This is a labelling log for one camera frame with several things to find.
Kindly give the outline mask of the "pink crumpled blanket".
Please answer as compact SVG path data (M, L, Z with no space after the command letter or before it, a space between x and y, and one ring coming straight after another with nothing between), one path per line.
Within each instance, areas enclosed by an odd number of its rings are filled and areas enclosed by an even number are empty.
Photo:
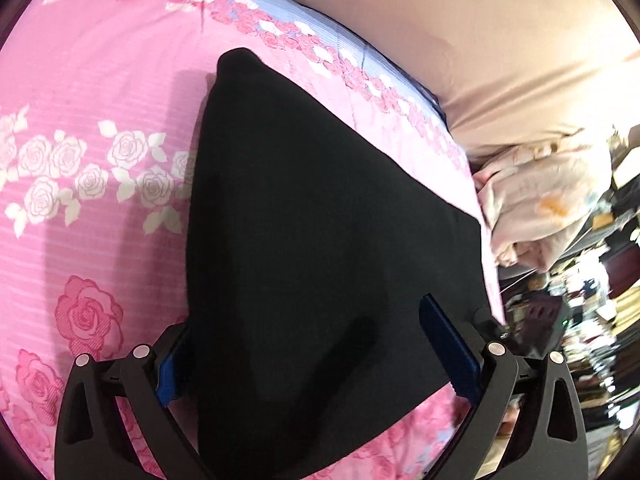
M610 187L608 140L582 131L509 148L473 180L498 266L549 270Z

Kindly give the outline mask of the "pink floral bed sheet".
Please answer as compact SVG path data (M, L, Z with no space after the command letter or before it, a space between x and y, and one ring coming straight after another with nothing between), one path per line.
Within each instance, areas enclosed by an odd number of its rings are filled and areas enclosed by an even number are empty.
M427 91L292 0L32 0L1 49L1 414L43 477L75 356L186 317L194 136L238 47L480 215Z

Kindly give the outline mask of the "black pants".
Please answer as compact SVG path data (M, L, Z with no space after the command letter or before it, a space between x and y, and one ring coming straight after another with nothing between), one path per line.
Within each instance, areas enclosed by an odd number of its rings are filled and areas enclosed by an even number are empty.
M448 376L419 321L487 302L480 224L234 49L204 113L186 241L198 448L217 479L300 479Z

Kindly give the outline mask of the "cluttered shelf items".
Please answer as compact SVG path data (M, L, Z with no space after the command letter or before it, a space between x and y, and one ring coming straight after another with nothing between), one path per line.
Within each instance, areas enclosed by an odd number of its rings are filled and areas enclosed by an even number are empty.
M586 430L590 478L639 423L639 129L611 140L610 186L568 251L545 274L508 283L521 339L559 352Z

